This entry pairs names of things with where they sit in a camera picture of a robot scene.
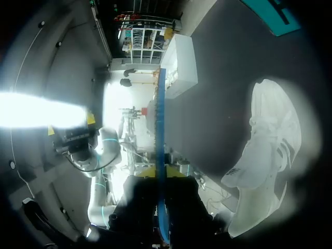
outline cable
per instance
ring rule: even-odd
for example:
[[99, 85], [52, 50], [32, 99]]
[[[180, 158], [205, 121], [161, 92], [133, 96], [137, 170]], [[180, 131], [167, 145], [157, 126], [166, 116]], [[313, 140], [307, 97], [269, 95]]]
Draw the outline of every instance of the cable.
[[[21, 70], [22, 70], [23, 64], [24, 64], [25, 59], [26, 59], [26, 57], [27, 57], [27, 54], [29, 53], [29, 51], [30, 51], [32, 45], [34, 44], [34, 42], [36, 41], [38, 35], [40, 34], [40, 32], [41, 32], [42, 30], [43, 30], [43, 28], [41, 27], [41, 28], [39, 29], [38, 33], [35, 35], [35, 38], [34, 38], [34, 39], [32, 40], [32, 42], [30, 43], [30, 45], [29, 45], [29, 47], [28, 47], [28, 49], [27, 49], [27, 51], [26, 51], [26, 53], [25, 53], [25, 56], [24, 56], [24, 58], [23, 58], [23, 60], [22, 60], [22, 63], [21, 63], [20, 69], [19, 69], [19, 71], [18, 71], [18, 73], [17, 73], [17, 76], [16, 76], [16, 80], [15, 80], [15, 85], [14, 85], [14, 88], [13, 88], [13, 92], [15, 91], [15, 88], [16, 88], [16, 85], [17, 85], [17, 81], [18, 81], [18, 79], [19, 79], [19, 76], [20, 76], [20, 73], [21, 73]], [[10, 142], [11, 142], [12, 158], [13, 158], [13, 161], [14, 161], [14, 163], [15, 163], [15, 166], [17, 167], [16, 160], [15, 160], [15, 154], [14, 154], [14, 147], [13, 147], [13, 144], [12, 144], [12, 128], [11, 128], [11, 127], [10, 127]], [[27, 181], [26, 181], [25, 179], [23, 179], [23, 177], [20, 175], [20, 172], [19, 172], [19, 170], [18, 170], [18, 167], [17, 167], [16, 170], [17, 170], [17, 174], [19, 175], [19, 178], [20, 178], [22, 181], [24, 181], [24, 183], [26, 184], [27, 188], [29, 189], [32, 198], [35, 198], [34, 194], [33, 194], [32, 191], [31, 191], [31, 188], [30, 188], [29, 184], [28, 184]]]
[[208, 188], [208, 189], [210, 189], [210, 190], [212, 190], [212, 191], [215, 191], [216, 193], [220, 194], [221, 197], [223, 197], [223, 198], [228, 198], [228, 196], [225, 197], [223, 193], [220, 193], [219, 191], [217, 191], [217, 190], [215, 190], [215, 189], [213, 189], [213, 188], [210, 188], [210, 187], [208, 187], [208, 186], [205, 186], [205, 188]]
[[[207, 210], [208, 213], [209, 213], [209, 206], [208, 206], [208, 204], [209, 204], [209, 201], [210, 201], [210, 200], [212, 200], [212, 198], [209, 198], [209, 199], [207, 200], [207, 202], [206, 202], [206, 210]], [[216, 208], [214, 205], [212, 205], [211, 202], [210, 202], [210, 205], [211, 205], [211, 207], [213, 207], [215, 210], [219, 210], [219, 209]]]
[[23, 177], [20, 175], [19, 170], [17, 170], [17, 174], [19, 175], [19, 178], [20, 178], [22, 181], [25, 182], [27, 188], [28, 188], [29, 191], [30, 191], [30, 194], [31, 194], [32, 198], [35, 199], [35, 195], [32, 193], [29, 183], [27, 183], [27, 181], [23, 179]]
[[109, 166], [115, 159], [117, 159], [117, 157], [120, 155], [120, 153], [117, 153], [116, 154], [116, 156], [109, 162], [109, 163], [107, 163], [106, 165], [104, 165], [104, 166], [102, 166], [102, 167], [99, 167], [98, 169], [94, 169], [94, 170], [83, 170], [83, 169], [81, 169], [80, 167], [78, 167], [76, 164], [74, 164], [73, 162], [72, 162], [72, 160], [69, 158], [69, 157], [67, 157], [67, 156], [65, 156], [65, 158], [71, 163], [71, 165], [72, 166], [74, 166], [76, 169], [78, 169], [79, 171], [82, 171], [82, 172], [95, 172], [95, 171], [98, 171], [98, 170], [101, 170], [101, 169], [103, 169], [103, 168], [105, 168], [105, 167], [107, 167], [107, 166]]

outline black cable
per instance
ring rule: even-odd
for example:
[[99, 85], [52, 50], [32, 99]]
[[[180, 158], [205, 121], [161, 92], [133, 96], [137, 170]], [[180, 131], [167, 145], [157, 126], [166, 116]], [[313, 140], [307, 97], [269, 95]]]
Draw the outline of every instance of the black cable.
[[223, 198], [225, 197], [222, 193], [220, 193], [219, 191], [217, 191], [217, 190], [215, 190], [215, 189], [213, 189], [213, 188], [210, 188], [210, 187], [208, 187], [208, 186], [204, 186], [205, 188], [208, 188], [208, 189], [210, 189], [210, 190], [212, 190], [212, 191], [215, 191], [216, 193], [218, 193], [218, 194], [220, 194]]
[[112, 162], [114, 162], [114, 160], [119, 156], [120, 152], [118, 152], [116, 154], [116, 156], [109, 162], [107, 163], [106, 165], [102, 166], [102, 167], [99, 167], [98, 169], [94, 169], [94, 170], [83, 170], [81, 169], [80, 167], [78, 167], [77, 165], [75, 165], [72, 160], [70, 158], [68, 158], [68, 156], [65, 156], [65, 158], [71, 163], [72, 166], [74, 166], [76, 169], [78, 169], [79, 171], [82, 171], [82, 172], [94, 172], [94, 171], [98, 171], [98, 170], [101, 170], [107, 166], [109, 166]]

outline metal shelving unit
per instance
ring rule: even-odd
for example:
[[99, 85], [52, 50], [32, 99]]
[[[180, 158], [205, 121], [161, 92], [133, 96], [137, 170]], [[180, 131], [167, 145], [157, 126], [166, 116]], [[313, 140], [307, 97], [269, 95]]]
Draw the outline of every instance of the metal shelving unit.
[[[135, 48], [134, 47], [134, 35], [135, 35], [134, 31], [135, 30], [142, 30], [143, 31], [142, 44], [141, 44], [140, 48]], [[146, 31], [152, 31], [153, 32], [153, 39], [152, 39], [151, 48], [144, 48], [144, 39], [145, 39]], [[137, 64], [137, 60], [135, 60], [134, 51], [140, 51], [141, 56], [140, 56], [139, 64], [159, 65], [160, 62], [161, 62], [162, 56], [165, 52], [165, 50], [163, 50], [163, 49], [155, 49], [155, 42], [156, 42], [157, 33], [160, 32], [160, 31], [162, 31], [162, 29], [152, 29], [152, 28], [144, 28], [144, 27], [134, 27], [134, 28], [132, 28], [131, 29], [132, 49], [130, 50], [131, 63], [127, 63], [127, 64]], [[150, 51], [150, 55], [144, 55], [144, 51]], [[159, 59], [158, 63], [156, 63], [156, 61], [153, 61], [154, 55], [155, 55], [156, 59]]]

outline teal object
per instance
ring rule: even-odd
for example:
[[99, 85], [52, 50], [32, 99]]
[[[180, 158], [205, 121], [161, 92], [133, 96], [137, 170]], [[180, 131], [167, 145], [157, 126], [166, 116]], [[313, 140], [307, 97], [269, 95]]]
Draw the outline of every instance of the teal object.
[[270, 28], [275, 36], [281, 36], [301, 28], [295, 17], [279, 0], [242, 0]]

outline shoe laces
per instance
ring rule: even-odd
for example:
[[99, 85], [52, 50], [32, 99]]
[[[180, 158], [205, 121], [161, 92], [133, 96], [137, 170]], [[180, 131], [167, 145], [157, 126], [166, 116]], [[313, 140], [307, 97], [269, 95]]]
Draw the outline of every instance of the shoe laces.
[[285, 170], [288, 164], [291, 167], [291, 151], [289, 144], [286, 143], [284, 138], [285, 131], [293, 125], [293, 123], [289, 122], [290, 117], [291, 113], [288, 112], [280, 125], [278, 125], [277, 119], [273, 117], [252, 117], [249, 120], [249, 124], [252, 127], [251, 139], [245, 145], [243, 153], [253, 141], [265, 139], [271, 143], [275, 143], [275, 147], [281, 153], [282, 161], [279, 171]]

